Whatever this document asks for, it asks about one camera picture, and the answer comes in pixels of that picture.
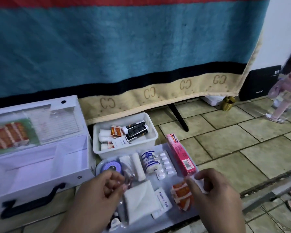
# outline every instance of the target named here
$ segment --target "black stripe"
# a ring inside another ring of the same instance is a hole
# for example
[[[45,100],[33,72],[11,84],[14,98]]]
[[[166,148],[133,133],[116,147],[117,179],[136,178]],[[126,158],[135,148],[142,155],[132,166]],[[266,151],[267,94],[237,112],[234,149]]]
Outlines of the black stripe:
[[[203,65],[180,68],[173,71],[145,74],[142,76],[125,79],[117,83],[84,84],[74,87],[58,88],[32,94],[22,94],[0,98],[0,108],[71,95],[77,95],[78,98],[99,95],[114,96],[132,89],[142,88],[158,83],[171,83],[178,79],[198,76],[206,73],[242,74],[245,67],[246,64],[236,62],[211,62]]]

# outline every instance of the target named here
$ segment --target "plastic bin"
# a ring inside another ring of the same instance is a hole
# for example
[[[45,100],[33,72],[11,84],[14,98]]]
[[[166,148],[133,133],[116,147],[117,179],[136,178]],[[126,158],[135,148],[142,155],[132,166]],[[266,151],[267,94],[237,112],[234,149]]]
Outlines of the plastic bin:
[[[98,134],[100,129],[111,129],[112,125],[127,126],[132,123],[144,120],[149,127],[149,131],[146,135],[134,140],[131,144],[123,148],[112,148],[107,150],[101,150],[101,142],[98,140]],[[96,123],[93,126],[93,151],[98,154],[100,158],[106,159],[112,156],[127,155],[136,151],[136,149],[147,149],[155,145],[155,140],[159,137],[150,116],[147,113],[139,113],[111,121]]]

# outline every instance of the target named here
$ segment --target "pink tumbler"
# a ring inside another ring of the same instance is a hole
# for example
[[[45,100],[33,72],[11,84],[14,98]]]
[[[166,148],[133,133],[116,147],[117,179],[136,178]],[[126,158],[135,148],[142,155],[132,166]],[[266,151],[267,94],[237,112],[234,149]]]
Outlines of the pink tumbler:
[[[268,93],[269,98],[276,98],[266,117],[278,123],[283,123],[291,115],[291,73],[278,81]]]

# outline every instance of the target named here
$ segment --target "box handle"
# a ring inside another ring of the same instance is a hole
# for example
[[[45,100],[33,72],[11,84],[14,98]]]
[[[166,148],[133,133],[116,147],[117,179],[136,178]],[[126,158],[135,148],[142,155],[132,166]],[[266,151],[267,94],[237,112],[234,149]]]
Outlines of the box handle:
[[[39,198],[37,200],[33,200],[31,202],[16,206],[14,208],[13,208],[13,205],[16,203],[16,200],[9,200],[9,201],[3,202],[2,206],[5,209],[1,213],[0,218],[6,219],[9,217],[21,214],[23,212],[27,212],[27,211],[33,210],[35,208],[42,207],[42,206],[50,203],[53,200],[58,189],[63,189],[65,187],[66,187],[66,184],[61,183],[61,184],[55,186],[54,189],[50,192],[50,194],[48,196],[44,196],[42,198]]]

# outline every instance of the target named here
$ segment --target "brown letter logo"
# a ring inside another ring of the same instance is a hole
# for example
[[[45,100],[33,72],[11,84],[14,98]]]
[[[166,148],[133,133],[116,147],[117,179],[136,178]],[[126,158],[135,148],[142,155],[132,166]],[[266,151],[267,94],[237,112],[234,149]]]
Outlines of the brown letter logo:
[[[146,99],[149,99],[150,97],[154,97],[155,96],[155,87],[151,87],[150,90],[149,89],[145,89],[144,90],[144,97]]]
[[[115,107],[115,101],[112,98],[106,99],[106,98],[102,97],[100,99],[100,104],[101,104],[101,107],[104,108],[104,109],[106,109],[108,106],[110,108],[114,108]]]
[[[182,80],[180,82],[180,90],[189,89],[192,86],[192,81],[191,79],[188,79],[187,81]]]
[[[213,84],[224,84],[225,83],[225,81],[226,81],[226,75],[222,75],[221,77],[220,77],[220,75],[216,75],[214,78],[213,78]]]

